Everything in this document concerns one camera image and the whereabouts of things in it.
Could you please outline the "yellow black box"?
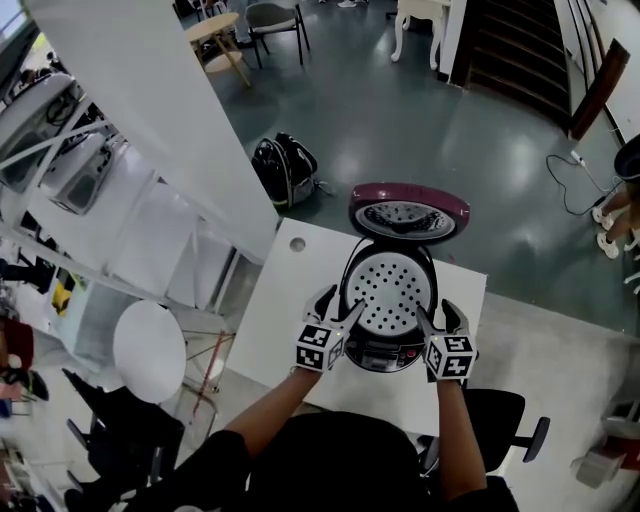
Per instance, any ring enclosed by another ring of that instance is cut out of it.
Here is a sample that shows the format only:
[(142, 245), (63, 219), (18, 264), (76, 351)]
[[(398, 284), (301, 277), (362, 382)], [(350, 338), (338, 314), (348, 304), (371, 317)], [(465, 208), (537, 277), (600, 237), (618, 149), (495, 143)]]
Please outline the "yellow black box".
[(86, 284), (82, 281), (71, 280), (70, 282), (56, 281), (51, 299), (51, 306), (59, 317), (65, 317), (73, 294), (78, 291), (85, 291)]

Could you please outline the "black backpack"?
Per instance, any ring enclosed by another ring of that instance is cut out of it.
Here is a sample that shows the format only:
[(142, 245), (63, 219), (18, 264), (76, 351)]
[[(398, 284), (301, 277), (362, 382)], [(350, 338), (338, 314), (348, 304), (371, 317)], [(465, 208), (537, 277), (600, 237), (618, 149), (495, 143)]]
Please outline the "black backpack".
[(277, 210), (305, 201), (318, 188), (315, 157), (287, 133), (263, 138), (254, 150), (251, 164)]

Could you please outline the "person's right forearm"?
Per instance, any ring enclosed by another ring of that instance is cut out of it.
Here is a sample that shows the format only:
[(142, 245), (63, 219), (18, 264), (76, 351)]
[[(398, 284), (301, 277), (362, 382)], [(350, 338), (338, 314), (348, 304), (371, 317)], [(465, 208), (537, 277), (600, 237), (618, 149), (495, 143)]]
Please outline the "person's right forearm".
[(447, 502), (487, 488), (486, 470), (468, 409), (457, 381), (436, 384), (439, 406), (439, 459)]

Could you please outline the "black chrome-frame chair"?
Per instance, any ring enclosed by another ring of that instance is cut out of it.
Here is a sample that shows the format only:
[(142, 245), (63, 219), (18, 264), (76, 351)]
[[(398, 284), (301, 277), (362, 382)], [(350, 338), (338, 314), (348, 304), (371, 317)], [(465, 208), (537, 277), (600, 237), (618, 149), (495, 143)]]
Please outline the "black chrome-frame chair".
[(173, 472), (186, 439), (198, 451), (213, 434), (218, 410), (209, 397), (204, 402), (210, 406), (210, 419), (199, 432), (196, 421), (186, 427), (161, 406), (139, 399), (126, 387), (106, 391), (68, 369), (63, 374), (91, 410), (88, 432), (71, 419), (67, 427), (98, 473), (91, 482), (68, 474), (73, 482), (64, 493), (68, 512), (109, 512), (116, 505), (128, 505), (129, 494), (136, 495)]

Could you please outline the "white square table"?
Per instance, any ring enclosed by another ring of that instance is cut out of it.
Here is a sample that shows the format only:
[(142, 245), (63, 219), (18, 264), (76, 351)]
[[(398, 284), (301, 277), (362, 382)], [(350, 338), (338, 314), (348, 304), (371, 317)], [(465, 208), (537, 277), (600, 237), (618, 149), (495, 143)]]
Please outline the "white square table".
[[(265, 386), (279, 384), (295, 363), (305, 303), (339, 283), (349, 255), (364, 246), (356, 236), (285, 219), (243, 315), (228, 367)], [(384, 419), (414, 433), (438, 432), (436, 388), (428, 383), (422, 361), (376, 373), (342, 357), (307, 400), (325, 409)]]

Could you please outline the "grey small box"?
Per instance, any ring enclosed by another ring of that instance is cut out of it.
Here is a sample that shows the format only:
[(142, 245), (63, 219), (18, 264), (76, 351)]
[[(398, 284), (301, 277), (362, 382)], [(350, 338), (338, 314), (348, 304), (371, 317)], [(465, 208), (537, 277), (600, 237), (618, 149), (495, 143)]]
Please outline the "grey small box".
[(576, 480), (589, 488), (597, 489), (616, 476), (624, 458), (622, 454), (591, 449), (572, 462)]

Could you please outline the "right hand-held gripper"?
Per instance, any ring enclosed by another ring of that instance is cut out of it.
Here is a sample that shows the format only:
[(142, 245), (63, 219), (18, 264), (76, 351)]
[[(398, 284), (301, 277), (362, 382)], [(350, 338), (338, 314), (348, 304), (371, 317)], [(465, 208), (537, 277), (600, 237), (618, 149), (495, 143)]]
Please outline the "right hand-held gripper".
[(427, 340), (424, 361), (428, 372), (436, 381), (463, 381), (470, 377), (475, 364), (475, 338), (463, 311), (447, 299), (441, 301), (445, 316), (444, 334), (433, 325), (422, 306), (416, 308), (416, 322)]

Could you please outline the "white metal shelving rack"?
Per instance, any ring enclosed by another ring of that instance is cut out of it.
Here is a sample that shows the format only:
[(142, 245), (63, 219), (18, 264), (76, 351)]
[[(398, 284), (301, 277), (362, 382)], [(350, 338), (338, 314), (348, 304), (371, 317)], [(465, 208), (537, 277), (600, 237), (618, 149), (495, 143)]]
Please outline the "white metal shelving rack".
[(238, 259), (63, 73), (0, 109), (0, 236), (118, 291), (211, 314)]

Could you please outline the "white perforated steamer tray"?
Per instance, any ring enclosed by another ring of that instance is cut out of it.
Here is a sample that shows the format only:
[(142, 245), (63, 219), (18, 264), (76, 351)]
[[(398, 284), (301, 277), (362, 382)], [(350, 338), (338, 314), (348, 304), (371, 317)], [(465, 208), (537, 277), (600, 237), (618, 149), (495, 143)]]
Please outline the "white perforated steamer tray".
[(369, 246), (356, 254), (345, 276), (343, 299), (363, 301), (357, 325), (371, 336), (397, 338), (417, 328), (417, 309), (433, 313), (437, 289), (416, 256)]

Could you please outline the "white ornate table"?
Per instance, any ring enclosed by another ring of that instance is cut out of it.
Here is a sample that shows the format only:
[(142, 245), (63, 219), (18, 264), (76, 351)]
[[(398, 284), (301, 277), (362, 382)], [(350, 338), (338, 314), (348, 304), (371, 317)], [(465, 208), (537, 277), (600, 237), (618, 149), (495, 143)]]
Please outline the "white ornate table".
[(434, 71), (451, 75), (461, 39), (467, 0), (397, 0), (395, 18), (396, 47), (391, 60), (401, 56), (404, 32), (410, 20), (432, 22), (432, 43), (429, 53), (430, 67)]

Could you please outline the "dark wooden staircase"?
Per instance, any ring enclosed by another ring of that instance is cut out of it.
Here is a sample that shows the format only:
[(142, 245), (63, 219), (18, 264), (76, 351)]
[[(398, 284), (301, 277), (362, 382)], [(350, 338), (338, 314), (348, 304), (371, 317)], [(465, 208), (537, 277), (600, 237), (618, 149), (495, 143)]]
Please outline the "dark wooden staircase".
[(590, 0), (466, 0), (449, 79), (515, 100), (581, 140), (629, 51), (604, 44)]

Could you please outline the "person's black shirt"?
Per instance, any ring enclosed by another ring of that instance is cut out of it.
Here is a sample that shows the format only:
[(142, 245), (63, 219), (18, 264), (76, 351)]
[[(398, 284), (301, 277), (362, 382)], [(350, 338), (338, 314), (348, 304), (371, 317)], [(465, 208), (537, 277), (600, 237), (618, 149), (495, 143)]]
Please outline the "person's black shirt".
[(148, 512), (519, 512), (496, 480), (451, 502), (430, 496), (408, 437), (352, 413), (295, 416), (256, 458), (219, 431), (165, 482)]

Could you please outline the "white curved-leg stool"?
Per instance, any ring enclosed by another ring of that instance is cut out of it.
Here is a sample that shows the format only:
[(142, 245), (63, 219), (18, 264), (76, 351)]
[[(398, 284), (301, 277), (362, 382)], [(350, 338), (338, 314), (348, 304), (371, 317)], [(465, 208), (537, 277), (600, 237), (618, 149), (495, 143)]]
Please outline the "white curved-leg stool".
[(625, 275), (623, 285), (640, 298), (640, 229), (631, 230), (623, 247)]

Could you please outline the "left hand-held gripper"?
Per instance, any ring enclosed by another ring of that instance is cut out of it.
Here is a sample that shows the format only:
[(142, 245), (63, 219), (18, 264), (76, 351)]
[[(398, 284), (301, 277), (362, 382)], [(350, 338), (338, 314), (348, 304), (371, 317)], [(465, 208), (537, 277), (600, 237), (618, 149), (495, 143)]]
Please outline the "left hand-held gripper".
[(344, 354), (348, 332), (362, 315), (365, 301), (357, 300), (342, 320), (325, 321), (336, 291), (336, 284), (324, 287), (305, 303), (295, 344), (296, 367), (330, 371)]

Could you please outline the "round wooden table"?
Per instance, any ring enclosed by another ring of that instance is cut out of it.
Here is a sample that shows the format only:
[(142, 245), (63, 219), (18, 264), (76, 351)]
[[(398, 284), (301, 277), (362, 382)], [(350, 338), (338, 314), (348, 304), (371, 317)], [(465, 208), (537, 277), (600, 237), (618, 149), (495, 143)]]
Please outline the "round wooden table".
[[(239, 15), (235, 12), (215, 15), (190, 27), (186, 31), (186, 36), (195, 49), (197, 59), (206, 74), (217, 74), (233, 69), (245, 86), (250, 88), (251, 83), (241, 68), (244, 62), (243, 54), (229, 33), (238, 19)], [(203, 44), (209, 40), (214, 42), (221, 54), (206, 63), (203, 57)]]

